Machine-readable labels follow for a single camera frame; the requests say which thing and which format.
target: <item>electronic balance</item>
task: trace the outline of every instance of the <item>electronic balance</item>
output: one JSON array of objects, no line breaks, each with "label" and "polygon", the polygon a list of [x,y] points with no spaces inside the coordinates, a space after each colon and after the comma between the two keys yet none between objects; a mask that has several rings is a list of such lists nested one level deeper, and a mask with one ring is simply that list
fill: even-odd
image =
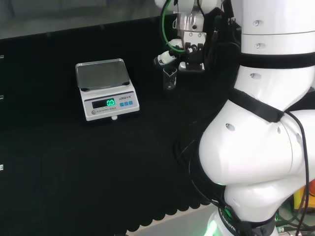
[{"label": "electronic balance", "polygon": [[139,111],[138,98],[122,59],[75,66],[87,121]]}]

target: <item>green light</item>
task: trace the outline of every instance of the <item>green light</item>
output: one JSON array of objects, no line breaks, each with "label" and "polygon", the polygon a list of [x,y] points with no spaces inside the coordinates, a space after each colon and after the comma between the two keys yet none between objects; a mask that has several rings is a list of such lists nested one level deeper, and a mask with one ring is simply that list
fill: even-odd
[{"label": "green light", "polygon": [[213,220],[210,222],[210,225],[205,233],[205,236],[213,236],[217,230],[217,223]]},{"label": "green light", "polygon": [[109,99],[106,101],[107,106],[114,106],[115,105],[115,101],[113,99]]},{"label": "green light", "polygon": [[228,210],[225,210],[225,212],[227,213],[228,217],[230,217],[230,219],[233,219],[232,214]]}]

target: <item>black band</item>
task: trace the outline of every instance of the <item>black band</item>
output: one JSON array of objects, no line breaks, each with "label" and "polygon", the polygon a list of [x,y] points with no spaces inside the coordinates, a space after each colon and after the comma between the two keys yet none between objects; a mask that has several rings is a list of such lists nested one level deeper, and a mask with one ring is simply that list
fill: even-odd
[{"label": "black band", "polygon": [[283,111],[258,101],[245,92],[237,90],[236,88],[231,90],[228,100],[268,122],[277,123],[284,115]]},{"label": "black band", "polygon": [[225,227],[230,231],[234,236],[241,236],[241,232],[236,229],[236,225],[232,220],[228,217],[228,214],[219,208],[219,216],[221,221],[225,225]]},{"label": "black band", "polygon": [[298,55],[241,54],[242,66],[262,69],[296,69],[315,65],[315,53]]},{"label": "black band", "polygon": [[225,227],[234,236],[270,236],[275,229],[275,216],[263,222],[232,222],[228,214],[219,208],[219,216]]}]

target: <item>green digital display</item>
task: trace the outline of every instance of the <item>green digital display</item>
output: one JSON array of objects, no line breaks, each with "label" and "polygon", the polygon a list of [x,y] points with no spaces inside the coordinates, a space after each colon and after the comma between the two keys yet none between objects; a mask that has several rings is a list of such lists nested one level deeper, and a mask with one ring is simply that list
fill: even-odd
[{"label": "green digital display", "polygon": [[100,107],[110,107],[110,106],[114,106],[115,104],[116,103],[115,103],[115,100],[113,98],[108,98],[105,100],[92,102],[93,109],[100,108]]},{"label": "green digital display", "polygon": [[109,106],[114,106],[115,105],[115,100],[113,98],[107,99],[106,100],[106,105]]}]

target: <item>black tablecloth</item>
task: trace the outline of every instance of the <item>black tablecloth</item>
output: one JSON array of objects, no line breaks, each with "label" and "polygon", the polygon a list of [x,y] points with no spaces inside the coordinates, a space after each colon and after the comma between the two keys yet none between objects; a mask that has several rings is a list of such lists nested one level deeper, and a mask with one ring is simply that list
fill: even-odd
[{"label": "black tablecloth", "polygon": [[[172,144],[226,100],[234,51],[212,72],[180,74],[165,94],[153,67],[158,18],[0,41],[0,235],[113,235],[199,207]],[[87,123],[75,65],[116,58],[140,111]]]}]

